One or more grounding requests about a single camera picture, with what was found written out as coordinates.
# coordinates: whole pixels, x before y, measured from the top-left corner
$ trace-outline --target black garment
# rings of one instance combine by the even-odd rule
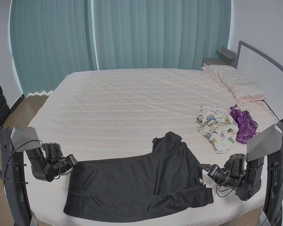
[[[153,139],[150,154],[78,162],[64,213],[89,220],[134,222],[213,203],[212,188],[182,138]]]

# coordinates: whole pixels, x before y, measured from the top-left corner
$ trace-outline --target headboard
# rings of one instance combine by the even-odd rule
[[[252,46],[239,41],[235,68],[265,93],[266,104],[283,119],[283,67]]]

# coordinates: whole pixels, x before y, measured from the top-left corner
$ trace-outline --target mattress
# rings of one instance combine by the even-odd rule
[[[138,156],[152,151],[152,140],[168,131],[180,135],[201,163],[220,167],[231,154],[246,153],[246,145],[235,142],[226,154],[196,130],[201,105],[228,109],[236,99],[212,75],[183,69],[117,69],[72,73],[61,82],[31,121],[43,142],[57,142],[64,156],[78,161]],[[241,106],[258,123],[261,132],[276,119],[264,101]],[[51,183],[36,180],[27,156],[25,168],[31,209],[37,219],[55,226],[111,226],[117,223],[75,218],[63,213],[69,175]],[[214,203],[161,218],[121,223],[124,225],[216,226],[263,205],[267,158],[260,191],[248,201],[232,192],[216,194],[216,184],[203,171],[204,183],[213,188]]]

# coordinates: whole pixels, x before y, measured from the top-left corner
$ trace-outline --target curtain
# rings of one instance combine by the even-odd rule
[[[10,38],[28,95],[76,71],[200,69],[230,22],[230,0],[13,0]]]
[[[100,69],[200,70],[228,46],[231,1],[93,0]]]
[[[10,37],[24,95],[54,90],[66,75],[97,70],[88,1],[13,0]]]

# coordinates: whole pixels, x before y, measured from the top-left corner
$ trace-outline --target tiled floor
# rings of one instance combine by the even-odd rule
[[[8,117],[5,121],[4,126],[21,126],[26,127],[30,121],[36,115],[38,110],[43,106],[47,100],[47,95],[30,95],[25,98],[22,103],[16,108],[16,110]],[[4,197],[3,181],[0,180],[0,225],[1,226],[12,226],[14,221],[10,212],[10,208],[7,199]],[[250,213],[227,222],[220,226],[256,226],[259,218],[260,208],[251,211]],[[39,226],[50,226],[49,224],[38,222]]]

